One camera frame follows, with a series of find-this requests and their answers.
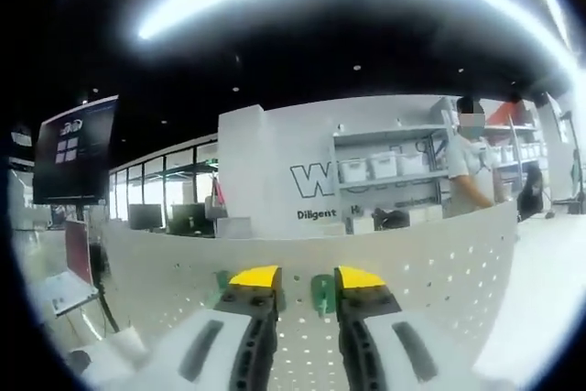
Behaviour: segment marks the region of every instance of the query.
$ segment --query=glass wall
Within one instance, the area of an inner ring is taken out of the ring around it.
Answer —
[[[110,217],[128,220],[128,204],[161,205],[163,225],[173,205],[204,202],[217,176],[217,144],[190,147],[156,157],[110,176]]]

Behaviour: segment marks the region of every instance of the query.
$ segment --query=gray shirt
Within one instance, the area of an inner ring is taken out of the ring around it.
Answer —
[[[446,149],[448,177],[470,176],[476,188],[490,201],[494,201],[494,152],[483,138],[469,141],[456,135]],[[455,182],[451,183],[450,217],[476,211],[478,207]]]

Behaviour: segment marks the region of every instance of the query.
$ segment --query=ceiling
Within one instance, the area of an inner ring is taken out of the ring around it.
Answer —
[[[233,0],[149,41],[136,32],[153,0],[29,1],[17,7],[16,56],[28,76],[19,88],[38,104],[17,100],[16,117],[34,133],[83,99],[120,94],[113,166],[213,133],[218,114],[246,105],[426,92],[505,100],[559,71],[478,0]],[[540,0],[513,1],[556,32]],[[581,0],[566,3],[576,39],[586,14]],[[563,87],[552,78],[550,91]]]

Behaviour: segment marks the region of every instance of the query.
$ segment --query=black device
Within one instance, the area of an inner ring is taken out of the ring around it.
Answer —
[[[105,203],[116,102],[117,96],[105,98],[41,124],[33,175],[36,204]]]
[[[137,203],[128,205],[128,224],[134,230],[152,230],[163,227],[161,205]]]
[[[205,203],[171,205],[173,219],[169,231],[173,235],[213,235],[213,221],[205,218]]]

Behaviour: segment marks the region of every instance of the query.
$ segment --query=white perforated panel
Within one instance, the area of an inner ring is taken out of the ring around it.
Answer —
[[[145,343],[218,298],[215,272],[276,264],[287,309],[277,324],[274,390],[348,389],[335,315],[310,305],[310,280],[340,265],[381,276],[403,310],[424,313],[473,364],[505,292],[515,242],[513,203],[394,231],[309,240],[206,240],[111,223],[106,248],[117,292]]]

